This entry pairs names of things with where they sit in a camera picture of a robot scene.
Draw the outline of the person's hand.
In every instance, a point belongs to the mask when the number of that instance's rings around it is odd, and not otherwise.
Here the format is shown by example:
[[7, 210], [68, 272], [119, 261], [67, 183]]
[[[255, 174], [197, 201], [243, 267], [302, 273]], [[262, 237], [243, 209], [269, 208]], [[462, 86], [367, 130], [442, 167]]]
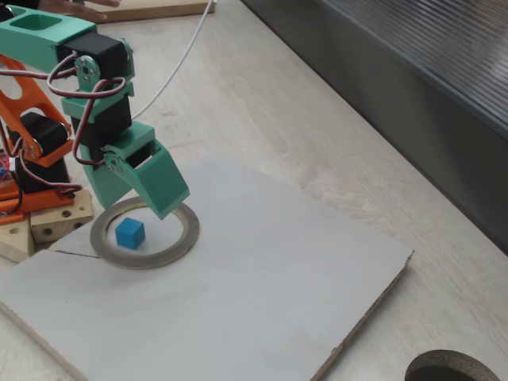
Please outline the person's hand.
[[77, 17], [92, 22], [100, 22], [107, 19], [107, 16], [104, 13], [100, 13], [97, 10], [91, 9], [81, 2], [72, 2], [65, 0], [40, 0], [37, 9], [44, 12]]

